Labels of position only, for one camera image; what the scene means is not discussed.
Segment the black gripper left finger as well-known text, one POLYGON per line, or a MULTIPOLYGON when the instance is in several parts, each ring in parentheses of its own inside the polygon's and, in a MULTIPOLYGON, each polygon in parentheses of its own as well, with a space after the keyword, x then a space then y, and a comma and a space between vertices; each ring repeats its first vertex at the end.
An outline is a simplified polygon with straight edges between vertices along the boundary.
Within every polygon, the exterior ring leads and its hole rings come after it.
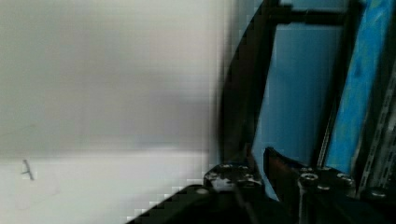
POLYGON ((244 163, 222 163, 204 175, 204 185, 222 192, 236 187, 262 187, 263 181, 259 172, 244 163))

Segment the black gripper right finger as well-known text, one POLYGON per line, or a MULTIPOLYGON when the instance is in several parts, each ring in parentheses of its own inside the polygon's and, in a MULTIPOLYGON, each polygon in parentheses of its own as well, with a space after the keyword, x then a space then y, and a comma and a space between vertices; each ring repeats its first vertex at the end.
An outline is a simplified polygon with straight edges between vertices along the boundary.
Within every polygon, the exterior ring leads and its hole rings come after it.
POLYGON ((356 182, 348 174, 327 166, 309 167, 290 159, 273 147, 263 153, 263 170, 275 196, 284 204, 297 204, 300 196, 299 181, 316 187, 324 185, 330 190, 340 190, 347 197, 355 196, 356 182))

